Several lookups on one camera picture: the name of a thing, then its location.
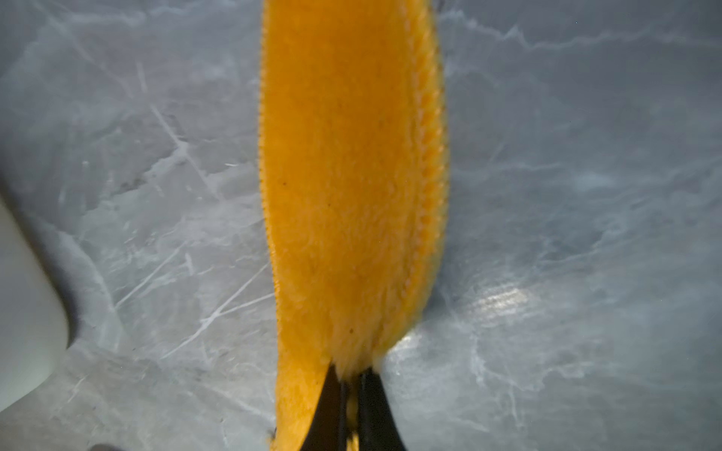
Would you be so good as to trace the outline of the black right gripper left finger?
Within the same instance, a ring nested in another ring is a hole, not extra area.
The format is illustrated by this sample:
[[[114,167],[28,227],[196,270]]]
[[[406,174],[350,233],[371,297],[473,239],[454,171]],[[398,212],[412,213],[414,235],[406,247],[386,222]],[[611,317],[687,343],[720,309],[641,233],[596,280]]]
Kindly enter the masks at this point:
[[[323,389],[301,451],[346,451],[348,442],[347,398],[349,386],[329,366]]]

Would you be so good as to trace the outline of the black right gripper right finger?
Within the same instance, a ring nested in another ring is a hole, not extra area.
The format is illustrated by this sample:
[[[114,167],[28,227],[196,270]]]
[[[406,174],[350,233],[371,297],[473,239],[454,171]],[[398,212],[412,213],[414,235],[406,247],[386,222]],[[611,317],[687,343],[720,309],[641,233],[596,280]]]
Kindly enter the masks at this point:
[[[381,376],[372,368],[359,376],[357,436],[360,451],[406,451]]]

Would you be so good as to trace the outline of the yellow insole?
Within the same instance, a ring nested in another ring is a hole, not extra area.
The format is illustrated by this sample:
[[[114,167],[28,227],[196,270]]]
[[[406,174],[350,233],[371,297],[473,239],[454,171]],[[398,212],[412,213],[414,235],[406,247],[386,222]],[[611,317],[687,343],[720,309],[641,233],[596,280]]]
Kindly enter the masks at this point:
[[[278,331],[270,447],[300,450],[329,366],[349,386],[426,306],[449,196],[444,73],[428,1],[267,1],[259,182]]]

